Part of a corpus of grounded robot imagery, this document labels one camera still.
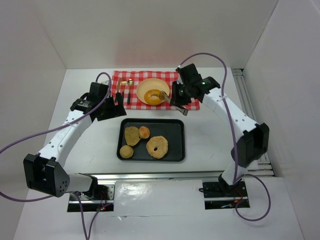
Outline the metal tongs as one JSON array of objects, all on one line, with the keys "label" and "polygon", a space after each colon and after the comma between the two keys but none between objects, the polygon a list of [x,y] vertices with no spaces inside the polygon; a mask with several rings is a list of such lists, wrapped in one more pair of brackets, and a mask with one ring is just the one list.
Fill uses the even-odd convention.
[{"label": "metal tongs", "polygon": [[164,102],[169,103],[170,106],[174,107],[177,111],[179,111],[184,116],[188,115],[189,111],[186,108],[184,108],[183,106],[174,103],[174,101],[164,91],[160,91],[159,99]]}]

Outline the orange glazed donut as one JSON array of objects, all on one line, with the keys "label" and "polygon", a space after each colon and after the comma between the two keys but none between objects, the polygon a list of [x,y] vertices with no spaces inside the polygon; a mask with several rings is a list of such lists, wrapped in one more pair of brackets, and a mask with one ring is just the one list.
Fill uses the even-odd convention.
[{"label": "orange glazed donut", "polygon": [[160,99],[161,91],[158,89],[150,89],[144,94],[144,101],[151,106],[157,106],[163,102]]}]

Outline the small round bun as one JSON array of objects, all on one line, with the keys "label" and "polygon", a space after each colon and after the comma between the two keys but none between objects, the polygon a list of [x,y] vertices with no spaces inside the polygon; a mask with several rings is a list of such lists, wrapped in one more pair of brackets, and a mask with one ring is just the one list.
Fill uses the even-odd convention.
[{"label": "small round bun", "polygon": [[141,139],[148,139],[149,137],[150,137],[150,130],[149,130],[149,128],[148,127],[146,127],[146,126],[141,126],[140,128],[139,128],[139,137],[141,138]]}]

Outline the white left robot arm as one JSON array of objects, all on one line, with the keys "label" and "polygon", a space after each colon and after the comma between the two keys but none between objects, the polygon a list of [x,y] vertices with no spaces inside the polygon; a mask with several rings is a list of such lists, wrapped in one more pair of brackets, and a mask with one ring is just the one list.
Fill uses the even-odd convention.
[{"label": "white left robot arm", "polygon": [[72,104],[62,128],[49,143],[37,154],[27,154],[24,158],[29,189],[57,198],[69,192],[82,192],[89,199],[101,190],[96,177],[86,173],[67,173],[64,165],[76,142],[94,120],[117,118],[126,112],[120,93],[107,99],[89,93],[86,96],[91,99],[79,98]]}]

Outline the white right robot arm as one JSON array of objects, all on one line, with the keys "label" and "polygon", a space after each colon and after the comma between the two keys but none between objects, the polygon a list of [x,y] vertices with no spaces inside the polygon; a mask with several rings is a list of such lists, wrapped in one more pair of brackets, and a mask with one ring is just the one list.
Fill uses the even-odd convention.
[{"label": "white right robot arm", "polygon": [[265,123],[257,123],[244,113],[225,93],[226,76],[222,84],[214,78],[197,78],[194,82],[172,83],[171,104],[178,106],[197,99],[212,110],[230,127],[232,163],[218,177],[215,188],[228,196],[238,187],[240,180],[248,172],[252,162],[259,160],[268,150],[270,129]]}]

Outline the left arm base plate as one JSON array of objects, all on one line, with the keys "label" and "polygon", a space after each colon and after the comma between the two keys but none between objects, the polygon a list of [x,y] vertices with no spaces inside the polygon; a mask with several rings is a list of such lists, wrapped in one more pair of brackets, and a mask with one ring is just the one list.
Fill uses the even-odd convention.
[{"label": "left arm base plate", "polygon": [[[114,199],[115,199],[115,183],[103,184],[99,186],[97,192],[93,196],[85,195],[83,192],[77,193],[84,213],[93,213],[97,210],[101,212],[113,212],[114,211]],[[70,193],[67,205],[68,213],[79,213],[80,203],[77,197]]]}]

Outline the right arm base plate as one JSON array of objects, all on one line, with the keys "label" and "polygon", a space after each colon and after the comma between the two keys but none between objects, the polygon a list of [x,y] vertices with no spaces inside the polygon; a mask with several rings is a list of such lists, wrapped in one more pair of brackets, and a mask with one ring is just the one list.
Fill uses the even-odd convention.
[{"label": "right arm base plate", "polygon": [[240,181],[235,187],[223,190],[219,182],[203,182],[198,190],[203,194],[206,210],[249,208],[247,187],[244,181]]}]

